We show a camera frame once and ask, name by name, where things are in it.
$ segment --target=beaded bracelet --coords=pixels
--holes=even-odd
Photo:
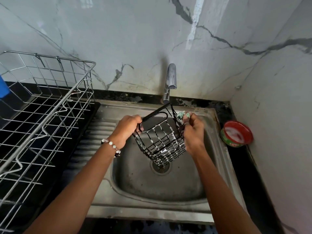
[[[104,144],[104,143],[108,143],[109,145],[112,145],[113,149],[116,150],[114,157],[120,156],[120,150],[116,148],[116,145],[114,145],[113,142],[109,141],[108,139],[102,139],[101,144]]]

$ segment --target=sink drain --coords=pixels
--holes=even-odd
[[[153,161],[150,161],[150,167],[152,171],[159,176],[165,176],[171,171],[170,163],[166,164],[163,167],[159,167],[156,165],[156,163],[154,163]]]

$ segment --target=forearm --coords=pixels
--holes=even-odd
[[[194,150],[193,159],[218,233],[260,233],[224,182],[203,146]]]
[[[114,154],[111,145],[103,144],[25,233],[77,233]]]

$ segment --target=stainless steel sink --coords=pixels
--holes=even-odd
[[[67,182],[91,158],[124,115],[150,114],[161,105],[98,100],[101,107],[81,140],[64,175]],[[226,146],[219,137],[214,109],[174,107],[195,112],[205,124],[205,147],[216,168],[246,210]],[[191,156],[185,152],[163,168],[157,167],[130,137],[121,156],[110,165],[88,212],[88,217],[165,219],[213,223],[205,192]]]

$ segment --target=chrome faucet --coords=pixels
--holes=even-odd
[[[169,103],[170,90],[177,89],[177,68],[174,63],[170,63],[167,70],[165,91],[163,94],[163,104]]]

